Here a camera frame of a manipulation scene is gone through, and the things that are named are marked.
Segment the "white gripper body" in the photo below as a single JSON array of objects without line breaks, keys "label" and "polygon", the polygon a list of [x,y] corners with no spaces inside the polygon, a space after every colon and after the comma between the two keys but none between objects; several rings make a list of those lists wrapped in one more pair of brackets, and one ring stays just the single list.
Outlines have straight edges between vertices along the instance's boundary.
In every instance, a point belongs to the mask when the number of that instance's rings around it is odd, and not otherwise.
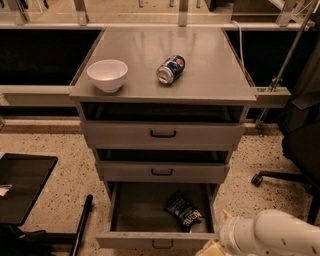
[{"label": "white gripper body", "polygon": [[244,217],[228,218],[219,230],[219,241],[232,256],[248,256],[255,253],[253,220]]}]

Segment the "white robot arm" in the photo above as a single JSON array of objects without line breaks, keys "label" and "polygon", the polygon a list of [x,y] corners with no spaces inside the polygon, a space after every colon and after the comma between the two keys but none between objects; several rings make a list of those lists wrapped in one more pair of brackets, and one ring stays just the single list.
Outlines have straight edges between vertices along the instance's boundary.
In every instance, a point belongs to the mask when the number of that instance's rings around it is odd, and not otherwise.
[{"label": "white robot arm", "polygon": [[218,237],[195,256],[320,256],[320,228],[283,211],[227,217]]}]

